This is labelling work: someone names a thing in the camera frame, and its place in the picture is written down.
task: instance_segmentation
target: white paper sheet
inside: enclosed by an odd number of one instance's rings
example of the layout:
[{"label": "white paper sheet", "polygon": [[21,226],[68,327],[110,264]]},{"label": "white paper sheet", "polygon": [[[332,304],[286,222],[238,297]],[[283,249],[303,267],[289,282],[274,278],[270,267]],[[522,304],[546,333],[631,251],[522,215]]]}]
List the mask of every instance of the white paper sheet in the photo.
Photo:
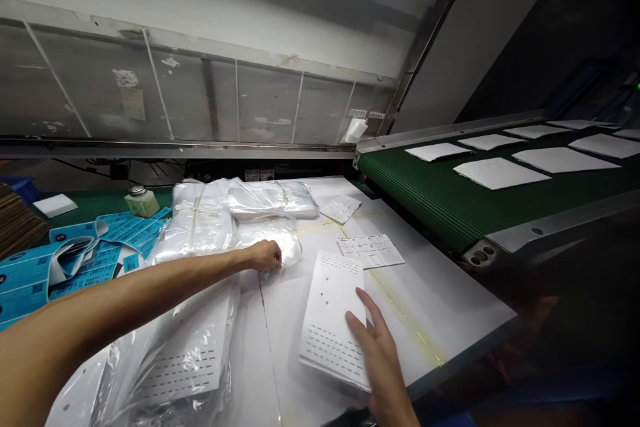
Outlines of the white paper sheet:
[{"label": "white paper sheet", "polygon": [[339,238],[338,245],[346,257],[359,260],[365,269],[405,263],[398,249],[385,234],[372,237]]},{"label": "white paper sheet", "polygon": [[458,140],[458,143],[462,143],[479,150],[491,150],[499,147],[500,145],[509,145],[510,143],[520,143],[524,141],[526,140],[515,139],[513,137],[506,137],[504,135],[492,133],[491,135],[482,135],[481,137]]},{"label": "white paper sheet", "polygon": [[556,127],[570,128],[572,130],[582,130],[588,127],[606,127],[611,122],[598,122],[593,120],[551,120],[547,122],[549,125]]},{"label": "white paper sheet", "polygon": [[346,195],[336,195],[327,205],[320,209],[320,213],[336,222],[344,224],[358,210],[360,201]]},{"label": "white paper sheet", "polygon": [[561,129],[558,127],[549,127],[548,125],[529,125],[528,127],[518,127],[515,129],[506,129],[505,132],[518,135],[519,137],[537,139],[552,133],[562,133],[571,131],[569,129]]},{"label": "white paper sheet", "polygon": [[640,140],[640,129],[635,130],[621,130],[614,133],[616,137],[630,138],[634,140]]},{"label": "white paper sheet", "polygon": [[364,356],[345,320],[350,310],[366,325],[365,306],[355,293],[356,287],[363,289],[364,285],[360,262],[318,253],[302,327],[300,361],[370,392]]},{"label": "white paper sheet", "polygon": [[463,163],[454,170],[491,190],[551,179],[542,173],[521,167],[503,158]]},{"label": "white paper sheet", "polygon": [[569,144],[569,147],[619,159],[633,157],[640,153],[639,142],[613,137],[605,133],[598,133],[597,135],[573,141]]},{"label": "white paper sheet", "polygon": [[576,152],[566,147],[524,150],[514,153],[512,156],[549,173],[620,167],[620,165],[615,165],[615,163],[590,157],[589,155]]},{"label": "white paper sheet", "polygon": [[437,143],[435,145],[424,145],[423,147],[407,149],[405,152],[410,153],[414,157],[418,157],[420,160],[433,161],[441,157],[449,157],[450,155],[473,153],[473,150],[458,147],[452,143]]}]

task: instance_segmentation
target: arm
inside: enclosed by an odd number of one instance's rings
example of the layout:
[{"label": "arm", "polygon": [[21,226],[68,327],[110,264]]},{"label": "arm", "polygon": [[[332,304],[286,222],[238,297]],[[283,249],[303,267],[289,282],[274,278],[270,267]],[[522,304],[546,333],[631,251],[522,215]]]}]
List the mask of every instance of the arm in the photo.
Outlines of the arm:
[{"label": "arm", "polygon": [[281,266],[278,245],[263,240],[142,269],[33,312],[0,334],[3,424],[44,425],[69,377],[101,348],[230,275]]},{"label": "arm", "polygon": [[367,321],[365,327],[351,312],[346,314],[349,329],[365,356],[371,385],[369,410],[381,427],[420,427],[402,378],[395,341],[385,319],[367,292],[355,291],[373,320],[373,325]]}]

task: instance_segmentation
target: power outlet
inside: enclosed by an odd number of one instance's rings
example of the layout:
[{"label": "power outlet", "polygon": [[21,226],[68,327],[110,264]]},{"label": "power outlet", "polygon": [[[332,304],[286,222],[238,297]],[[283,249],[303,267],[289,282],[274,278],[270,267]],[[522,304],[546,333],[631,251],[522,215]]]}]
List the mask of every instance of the power outlet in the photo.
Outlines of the power outlet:
[{"label": "power outlet", "polygon": [[259,181],[260,169],[245,170],[245,181]]},{"label": "power outlet", "polygon": [[260,180],[274,180],[275,172],[273,169],[261,169],[260,170]]}]

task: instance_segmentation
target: small white card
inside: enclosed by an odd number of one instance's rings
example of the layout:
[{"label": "small white card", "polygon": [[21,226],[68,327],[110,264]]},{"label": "small white card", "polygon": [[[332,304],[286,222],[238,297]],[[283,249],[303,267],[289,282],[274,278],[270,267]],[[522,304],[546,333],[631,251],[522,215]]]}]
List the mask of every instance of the small white card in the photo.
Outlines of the small white card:
[{"label": "small white card", "polygon": [[548,125],[529,125],[528,127],[518,127],[515,129],[506,129],[505,132],[518,135],[518,137],[537,139],[552,133],[562,133],[571,131],[569,129],[561,129],[558,127],[549,127]]},{"label": "small white card", "polygon": [[640,140],[640,129],[638,130],[621,130],[614,133],[616,137],[630,138],[634,140]]},{"label": "small white card", "polygon": [[570,128],[572,130],[582,130],[588,127],[606,127],[611,122],[598,122],[593,120],[551,120],[547,122],[549,125],[556,127]]},{"label": "small white card", "polygon": [[620,167],[620,165],[615,165],[615,163],[600,160],[566,147],[525,150],[514,153],[512,156],[549,173]]},{"label": "small white card", "polygon": [[573,141],[569,144],[569,147],[619,159],[633,157],[640,153],[640,143],[613,137],[605,133],[598,133],[591,137]]},{"label": "small white card", "polygon": [[358,238],[339,238],[342,253],[359,260],[365,269],[404,264],[405,261],[386,235]]},{"label": "small white card", "polygon": [[515,139],[513,137],[505,137],[492,133],[491,135],[482,135],[482,137],[474,137],[470,139],[458,140],[458,143],[477,148],[478,150],[491,150],[500,145],[509,145],[510,143],[524,142],[524,139]]},{"label": "small white card", "polygon": [[463,163],[454,170],[491,190],[551,179],[542,173],[521,167],[503,158]]},{"label": "small white card", "polygon": [[344,224],[358,210],[360,201],[346,195],[336,195],[327,205],[320,209],[320,213]]},{"label": "small white card", "polygon": [[473,150],[458,147],[452,143],[436,143],[435,145],[425,145],[423,147],[407,149],[405,152],[410,153],[414,157],[418,157],[420,160],[433,161],[440,157],[469,153],[473,152]]}]

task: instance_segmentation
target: forearm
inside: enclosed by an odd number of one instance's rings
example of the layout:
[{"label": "forearm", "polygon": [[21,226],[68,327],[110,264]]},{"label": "forearm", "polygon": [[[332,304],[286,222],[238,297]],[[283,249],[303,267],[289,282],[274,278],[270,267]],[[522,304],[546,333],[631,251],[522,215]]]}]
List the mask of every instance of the forearm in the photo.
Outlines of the forearm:
[{"label": "forearm", "polygon": [[44,424],[49,407],[38,413],[29,399],[50,406],[70,375],[101,348],[249,261],[247,250],[174,260],[51,302],[0,335],[2,376],[12,382],[11,388],[8,382],[0,386],[0,407],[16,424]]}]

